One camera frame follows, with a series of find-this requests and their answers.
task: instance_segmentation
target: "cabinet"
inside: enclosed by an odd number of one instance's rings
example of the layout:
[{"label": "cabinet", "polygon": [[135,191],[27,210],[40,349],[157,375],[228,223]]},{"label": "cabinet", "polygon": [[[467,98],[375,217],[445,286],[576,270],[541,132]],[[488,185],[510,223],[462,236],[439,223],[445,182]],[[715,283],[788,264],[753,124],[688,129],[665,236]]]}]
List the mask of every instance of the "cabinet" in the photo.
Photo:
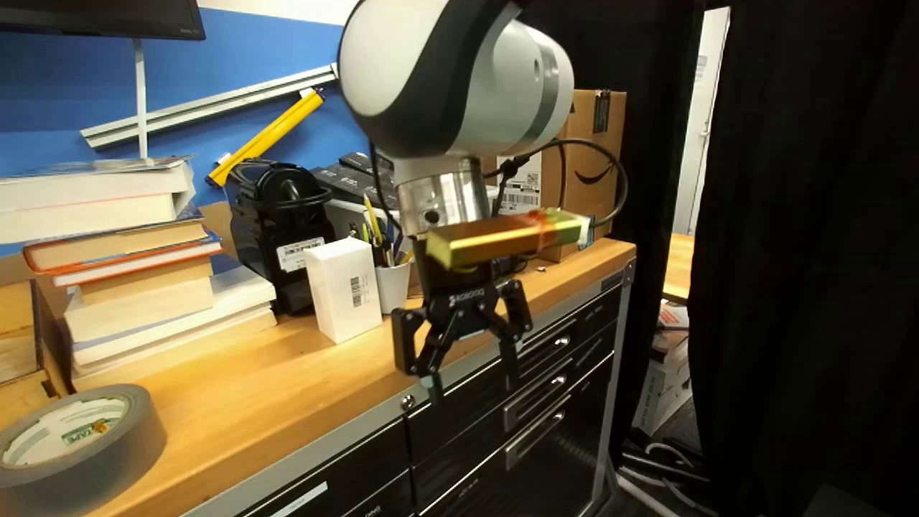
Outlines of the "cabinet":
[{"label": "cabinet", "polygon": [[439,401],[406,378],[190,514],[597,514],[628,264],[572,274],[530,302],[516,385],[481,333],[442,368]]}]

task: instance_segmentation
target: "black curtain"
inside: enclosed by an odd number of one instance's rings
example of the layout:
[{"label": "black curtain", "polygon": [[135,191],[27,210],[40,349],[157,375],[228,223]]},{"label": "black curtain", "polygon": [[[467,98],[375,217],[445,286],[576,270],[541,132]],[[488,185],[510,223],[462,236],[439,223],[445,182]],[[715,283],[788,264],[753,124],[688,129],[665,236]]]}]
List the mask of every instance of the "black curtain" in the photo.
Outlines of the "black curtain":
[{"label": "black curtain", "polygon": [[632,177],[610,236],[636,243],[610,452],[632,424],[665,270],[678,154],[694,63],[692,0],[530,0],[521,20],[564,46],[576,88],[628,91],[623,162]]},{"label": "black curtain", "polygon": [[688,302],[720,514],[919,514],[919,1],[731,7]]}]

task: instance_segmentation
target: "blue wall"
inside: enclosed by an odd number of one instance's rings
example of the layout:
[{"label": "blue wall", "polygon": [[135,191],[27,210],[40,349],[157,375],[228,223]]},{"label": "blue wall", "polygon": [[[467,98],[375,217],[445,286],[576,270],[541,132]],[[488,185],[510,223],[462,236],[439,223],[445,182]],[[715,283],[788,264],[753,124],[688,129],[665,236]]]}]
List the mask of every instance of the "blue wall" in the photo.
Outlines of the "blue wall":
[{"label": "blue wall", "polygon": [[[144,39],[149,109],[271,79],[335,59],[338,26],[203,7],[207,39]],[[40,172],[63,161],[135,157],[135,142],[93,151],[82,125],[135,115],[132,42],[126,37],[0,35],[0,174]],[[335,85],[323,105],[267,154],[300,167],[365,148]],[[195,204],[223,191],[207,182],[215,157],[237,148],[292,98],[257,102],[149,134],[149,154],[187,154]]]}]

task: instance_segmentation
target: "white box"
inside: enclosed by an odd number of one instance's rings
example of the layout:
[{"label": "white box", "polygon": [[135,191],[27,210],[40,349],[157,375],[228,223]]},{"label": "white box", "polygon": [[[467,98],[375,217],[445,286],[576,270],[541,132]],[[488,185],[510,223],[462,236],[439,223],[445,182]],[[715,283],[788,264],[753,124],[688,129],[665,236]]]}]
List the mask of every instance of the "white box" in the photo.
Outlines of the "white box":
[{"label": "white box", "polygon": [[375,325],[379,289],[366,241],[340,238],[303,248],[315,320],[333,340],[352,338]]}]

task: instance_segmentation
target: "roll of tape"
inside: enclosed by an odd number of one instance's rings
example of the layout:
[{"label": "roll of tape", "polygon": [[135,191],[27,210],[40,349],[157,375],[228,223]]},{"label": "roll of tape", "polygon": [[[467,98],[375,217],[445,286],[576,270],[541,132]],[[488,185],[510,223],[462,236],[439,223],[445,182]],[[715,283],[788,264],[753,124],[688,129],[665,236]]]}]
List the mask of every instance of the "roll of tape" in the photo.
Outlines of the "roll of tape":
[{"label": "roll of tape", "polygon": [[82,514],[132,484],[164,445],[137,385],[56,399],[0,429],[0,514]]}]

